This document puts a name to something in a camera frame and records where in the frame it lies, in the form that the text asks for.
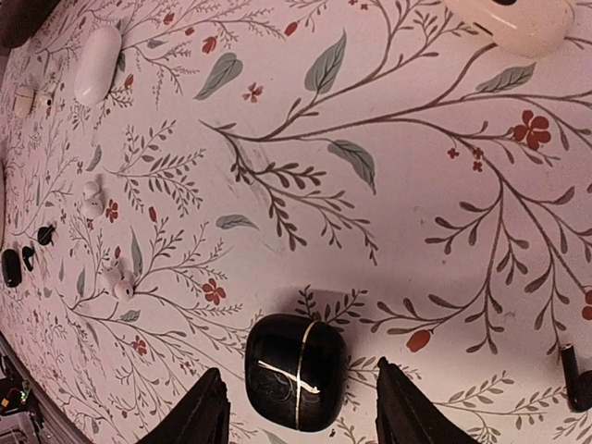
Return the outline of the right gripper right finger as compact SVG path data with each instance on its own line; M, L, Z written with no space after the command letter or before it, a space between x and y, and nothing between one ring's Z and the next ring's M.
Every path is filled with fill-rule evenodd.
M380 444L475 444L385 357L378 361L376 434Z

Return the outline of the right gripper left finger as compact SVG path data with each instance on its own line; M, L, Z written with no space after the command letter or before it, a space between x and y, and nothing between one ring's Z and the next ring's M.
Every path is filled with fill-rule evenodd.
M217 368L209 368L138 444L228 444L230 402Z

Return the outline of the white earbud charging case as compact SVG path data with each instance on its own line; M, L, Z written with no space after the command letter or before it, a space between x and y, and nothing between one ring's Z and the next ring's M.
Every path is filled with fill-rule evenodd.
M532 59L555 51L575 18L575 2L566 0L447 0L445 6L499 47Z

